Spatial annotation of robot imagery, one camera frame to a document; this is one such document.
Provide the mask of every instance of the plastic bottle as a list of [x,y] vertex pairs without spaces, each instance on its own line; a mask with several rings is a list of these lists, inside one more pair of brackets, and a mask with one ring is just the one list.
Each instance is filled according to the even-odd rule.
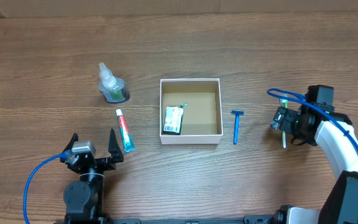
[[124,80],[116,78],[112,72],[104,65],[99,63],[100,83],[99,90],[103,93],[108,103],[123,103],[129,100],[129,92],[126,90]]

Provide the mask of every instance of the toothpaste cap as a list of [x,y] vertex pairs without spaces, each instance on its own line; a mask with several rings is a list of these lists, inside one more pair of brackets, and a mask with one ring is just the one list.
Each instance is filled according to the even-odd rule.
[[121,111],[121,109],[117,109],[117,110],[116,110],[116,113],[117,113],[117,116],[122,115],[122,111]]

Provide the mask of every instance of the cardboard box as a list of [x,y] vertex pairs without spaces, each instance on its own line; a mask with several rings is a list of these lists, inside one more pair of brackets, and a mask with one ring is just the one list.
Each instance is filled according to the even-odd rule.
[[[167,106],[186,103],[181,134],[162,132]],[[221,86],[218,78],[176,78],[160,81],[162,144],[219,144],[223,135]]]

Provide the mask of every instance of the white cap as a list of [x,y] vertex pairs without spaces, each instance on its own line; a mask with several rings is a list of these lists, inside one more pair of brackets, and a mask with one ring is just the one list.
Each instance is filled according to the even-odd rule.
[[102,84],[108,90],[113,90],[117,87],[116,77],[112,75],[112,72],[104,65],[103,62],[99,63],[100,72],[99,77],[102,80]]
[[117,114],[117,116],[122,115],[122,110],[121,110],[121,109],[117,109],[117,110],[116,110],[116,114]]

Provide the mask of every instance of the toothpaste tube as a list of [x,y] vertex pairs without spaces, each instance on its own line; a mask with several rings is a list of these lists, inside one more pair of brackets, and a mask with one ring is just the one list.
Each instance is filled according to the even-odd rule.
[[121,109],[116,110],[116,113],[119,129],[121,131],[122,144],[124,145],[124,153],[135,151],[135,146],[134,143],[132,143],[132,138],[128,133],[127,123],[125,122],[125,117],[122,114]]

